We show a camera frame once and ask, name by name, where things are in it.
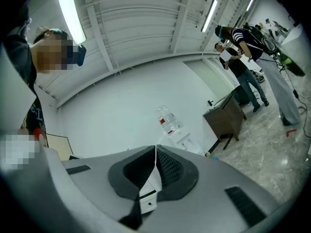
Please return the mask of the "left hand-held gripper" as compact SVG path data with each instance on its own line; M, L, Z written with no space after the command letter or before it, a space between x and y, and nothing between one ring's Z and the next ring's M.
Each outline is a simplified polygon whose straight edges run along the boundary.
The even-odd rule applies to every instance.
M40 152L40 142L20 128L34 100L34 93L0 46L0 172L21 169Z

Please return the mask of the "dark wooden sideboard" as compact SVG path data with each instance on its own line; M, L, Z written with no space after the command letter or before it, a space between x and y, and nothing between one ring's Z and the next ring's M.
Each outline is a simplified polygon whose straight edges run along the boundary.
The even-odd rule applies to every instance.
M217 137L209 153L212 153L224 138L235 138L239 141L242 121L247 119L232 92L219 101L217 106L204 113L203 118Z

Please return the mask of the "light wooden board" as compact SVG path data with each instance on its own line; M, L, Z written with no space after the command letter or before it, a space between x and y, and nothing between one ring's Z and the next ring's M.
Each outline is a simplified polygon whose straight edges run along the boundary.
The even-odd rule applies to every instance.
M69 140L67 137L47 134L49 148L57 151L61 161L67 161L73 155Z

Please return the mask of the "clear plastic bottle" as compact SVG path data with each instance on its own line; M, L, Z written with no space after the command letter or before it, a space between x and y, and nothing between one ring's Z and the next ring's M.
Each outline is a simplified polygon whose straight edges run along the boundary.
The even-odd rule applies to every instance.
M166 134L172 134L181 128L181 123L166 105L161 105L157 109L158 122Z

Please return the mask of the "white table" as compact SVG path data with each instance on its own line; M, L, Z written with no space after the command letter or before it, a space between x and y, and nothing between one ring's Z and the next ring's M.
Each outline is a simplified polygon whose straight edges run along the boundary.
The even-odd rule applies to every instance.
M285 61L286 68L297 77L304 77L306 74L302 68L289 56L289 48L293 47L297 43L299 37L302 36L303 26L299 23L294 27L285 38L285 40L279 45L279 48L283 55L286 55L289 61Z

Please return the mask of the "person's black printed shirt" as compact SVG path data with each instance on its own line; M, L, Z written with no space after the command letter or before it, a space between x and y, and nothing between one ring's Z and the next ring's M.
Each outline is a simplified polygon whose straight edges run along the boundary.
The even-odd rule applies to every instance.
M37 71L32 62L31 49L26 39L15 34L6 37L3 43L16 71L29 89L36 93L34 84L37 78ZM45 121L39 97L36 97L32 102L21 128L25 129L28 134L33 135L36 141L39 141L45 147L48 146Z

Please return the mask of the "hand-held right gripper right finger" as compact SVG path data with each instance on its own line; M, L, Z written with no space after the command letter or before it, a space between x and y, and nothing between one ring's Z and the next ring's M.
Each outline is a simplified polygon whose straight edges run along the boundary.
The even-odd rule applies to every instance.
M229 164L168 146L156 149L193 163L198 181L183 198L157 202L142 233L269 233L281 219L276 199Z

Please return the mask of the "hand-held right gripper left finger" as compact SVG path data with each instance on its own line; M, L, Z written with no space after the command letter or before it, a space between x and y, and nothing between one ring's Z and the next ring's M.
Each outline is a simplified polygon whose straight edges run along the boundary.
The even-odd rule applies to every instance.
M154 166L154 146L65 162L40 144L1 147L1 176L14 201L47 233L140 228L139 191Z

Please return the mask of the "black backpack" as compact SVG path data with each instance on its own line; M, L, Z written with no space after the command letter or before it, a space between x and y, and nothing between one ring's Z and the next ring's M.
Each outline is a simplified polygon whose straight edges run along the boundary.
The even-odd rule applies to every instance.
M278 52L278 48L276 47L275 43L269 38L265 37L257 27L244 24L243 28L250 33L250 35L255 39L256 44L260 46L260 48L263 49L265 53L268 55L273 55Z

